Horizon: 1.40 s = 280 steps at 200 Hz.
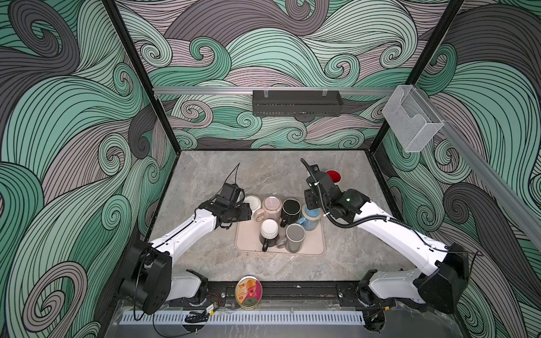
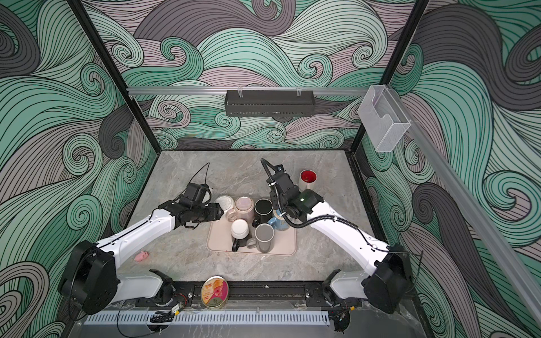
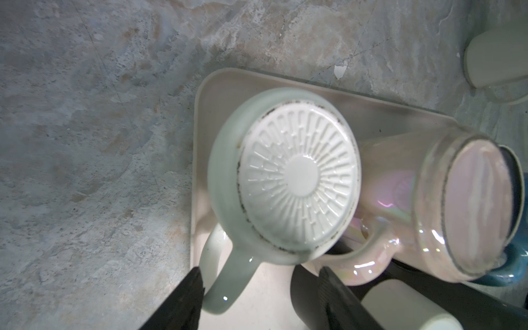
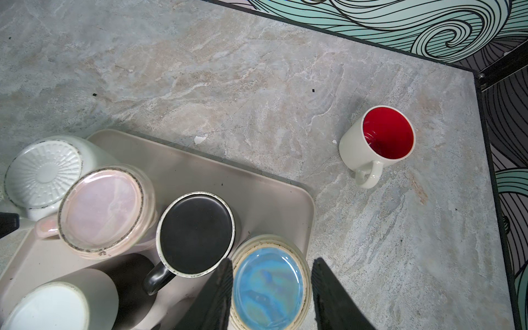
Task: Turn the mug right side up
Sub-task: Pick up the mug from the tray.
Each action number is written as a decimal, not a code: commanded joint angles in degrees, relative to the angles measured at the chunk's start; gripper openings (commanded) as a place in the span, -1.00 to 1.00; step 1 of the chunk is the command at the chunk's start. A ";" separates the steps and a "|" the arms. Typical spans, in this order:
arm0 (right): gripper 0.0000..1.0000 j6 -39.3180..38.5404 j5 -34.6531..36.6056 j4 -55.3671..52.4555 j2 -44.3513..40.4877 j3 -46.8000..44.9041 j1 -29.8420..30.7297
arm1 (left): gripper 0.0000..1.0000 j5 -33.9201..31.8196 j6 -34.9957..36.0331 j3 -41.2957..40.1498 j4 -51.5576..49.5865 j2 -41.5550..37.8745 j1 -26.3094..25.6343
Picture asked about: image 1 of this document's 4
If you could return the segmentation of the cream mug red inside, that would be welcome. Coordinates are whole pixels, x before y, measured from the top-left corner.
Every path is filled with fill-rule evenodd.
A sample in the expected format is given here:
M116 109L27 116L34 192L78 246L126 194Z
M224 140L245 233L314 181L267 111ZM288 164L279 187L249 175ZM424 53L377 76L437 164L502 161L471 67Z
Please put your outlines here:
M336 170L327 170L326 173L334 183L339 183L342 180L342 176Z

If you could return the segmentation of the black mug white base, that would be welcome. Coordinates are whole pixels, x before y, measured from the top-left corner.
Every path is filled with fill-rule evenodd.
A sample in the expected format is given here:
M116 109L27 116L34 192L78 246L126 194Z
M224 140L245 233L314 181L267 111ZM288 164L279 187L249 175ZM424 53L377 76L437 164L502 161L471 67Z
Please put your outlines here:
M260 226L259 241L262 245L262 252L277 245L279 239L279 225L273 219L264 220Z

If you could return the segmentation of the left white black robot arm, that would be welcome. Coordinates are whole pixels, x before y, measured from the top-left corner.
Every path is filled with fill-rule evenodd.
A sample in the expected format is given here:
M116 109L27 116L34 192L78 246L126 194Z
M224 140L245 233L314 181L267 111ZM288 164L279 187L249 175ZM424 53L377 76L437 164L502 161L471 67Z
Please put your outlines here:
M130 248L121 269L120 293L148 315L176 299L203 302L207 279L193 270L174 277L174 263L216 228L229 228L251 218L252 210L246 202L205 201L174 230L151 242L138 241Z

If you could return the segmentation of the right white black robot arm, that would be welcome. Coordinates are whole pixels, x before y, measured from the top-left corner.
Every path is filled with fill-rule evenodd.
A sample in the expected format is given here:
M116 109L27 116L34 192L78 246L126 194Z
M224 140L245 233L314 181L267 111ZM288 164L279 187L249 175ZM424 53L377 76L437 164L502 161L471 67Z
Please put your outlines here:
M342 191L317 165L305 159L301 162L309 174L309 187L304 192L309 209L321 210L338 228L369 232L414 265L411 270L395 272L370 270L359 283L362 303L382 304L391 299L446 314L456 312L471 275L470 253L463 246L447 246L421 234L365 194L354 189Z

